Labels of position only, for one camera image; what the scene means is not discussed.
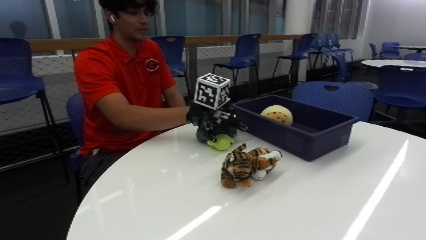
beige ball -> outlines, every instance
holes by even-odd
[[[286,125],[293,124],[293,114],[290,110],[281,105],[273,105],[265,108],[261,112],[263,117],[267,117],[278,122],[282,122]]]

man's arm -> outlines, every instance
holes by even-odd
[[[130,105],[124,95],[118,92],[104,96],[97,101],[96,108],[117,128],[136,131],[165,130],[183,125],[186,124],[189,111],[189,107],[185,107],[185,102],[181,106],[172,108],[148,108]]]
[[[164,98],[169,107],[185,106],[185,100],[183,100],[182,94],[177,89],[177,86],[173,86],[168,90],[165,90]]]

stuffed tiger toy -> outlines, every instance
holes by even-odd
[[[221,183],[226,188],[250,187],[251,179],[262,180],[281,159],[278,151],[254,148],[243,152],[246,144],[237,147],[225,158],[221,169]]]

glass wall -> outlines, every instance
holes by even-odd
[[[229,1],[160,1],[161,15],[150,19],[149,36],[222,35],[222,28],[226,34],[233,35],[283,34],[286,0]],[[362,0],[315,0],[311,32],[335,32],[341,38],[354,38],[362,2]],[[97,4],[97,0],[4,1],[0,8],[0,34],[2,37],[26,39],[45,39],[52,36],[97,38],[98,32],[101,34],[104,32],[98,31],[97,23],[101,25],[104,22],[105,29],[101,30],[109,35],[105,17],[98,14]]]
[[[97,38],[92,1],[54,0],[61,38]]]
[[[241,29],[239,29],[239,20],[241,20],[241,2],[239,0],[231,1],[230,6],[230,34],[231,35],[239,35]]]
[[[283,34],[285,31],[285,6],[286,0],[277,0],[277,8],[275,8],[275,34]]]
[[[221,35],[221,4],[221,0],[164,0],[168,35]]]
[[[267,34],[269,0],[250,0],[249,33]]]
[[[42,0],[2,1],[0,36],[25,39],[50,38]]]

logo on shirt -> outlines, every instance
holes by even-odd
[[[158,61],[156,59],[149,59],[145,63],[146,70],[153,72],[158,69]]]

